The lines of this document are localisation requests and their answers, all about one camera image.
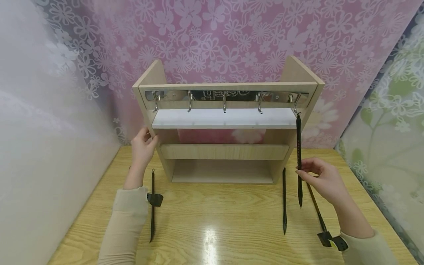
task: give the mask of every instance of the beige sleeve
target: beige sleeve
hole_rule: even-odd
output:
[[[100,247],[98,265],[134,265],[138,239],[148,214],[147,189],[118,190]]]
[[[342,252],[346,265],[397,265],[398,262],[384,240],[383,236],[374,230],[371,238],[355,238],[340,232],[346,241],[348,249]]]

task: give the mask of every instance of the woman's right hand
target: woman's right hand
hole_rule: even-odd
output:
[[[316,157],[306,158],[302,160],[302,170],[296,170],[296,173],[333,206],[352,201],[337,168],[332,164]]]

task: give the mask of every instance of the white wall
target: white wall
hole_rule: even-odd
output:
[[[30,1],[0,1],[1,264],[46,264],[119,148],[77,56]]]

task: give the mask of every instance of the calligraphy brush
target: calligraphy brush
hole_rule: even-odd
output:
[[[297,135],[297,169],[302,170],[302,147],[301,147],[301,128],[302,120],[300,119],[300,113],[297,114],[296,119],[296,135]],[[297,186],[297,197],[299,199],[300,208],[302,208],[303,204],[303,190],[302,190],[302,179],[300,176],[297,176],[298,186]]]
[[[314,193],[312,192],[311,185],[309,185],[309,183],[306,183],[306,185],[308,186],[309,193],[311,194],[311,198],[312,198],[312,202],[314,203],[315,211],[318,214],[318,220],[319,220],[319,224],[321,225],[321,230],[322,230],[322,232],[325,232],[325,231],[327,231],[327,227],[325,226],[324,220],[322,219],[321,212],[318,208],[317,201],[315,200]]]
[[[286,206],[286,168],[283,169],[283,232],[287,230],[287,206]]]
[[[152,169],[152,195],[151,195],[151,197],[153,197],[154,194],[155,194],[155,169]],[[150,222],[150,242],[152,242],[154,235],[155,235],[155,206],[152,205],[152,218],[151,218],[151,222]]]

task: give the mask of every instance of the woman's left hand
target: woman's left hand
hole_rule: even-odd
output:
[[[148,143],[150,133],[143,127],[134,139],[131,140],[132,164],[124,183],[125,190],[136,189],[143,185],[144,171],[153,157],[159,136],[153,137]]]

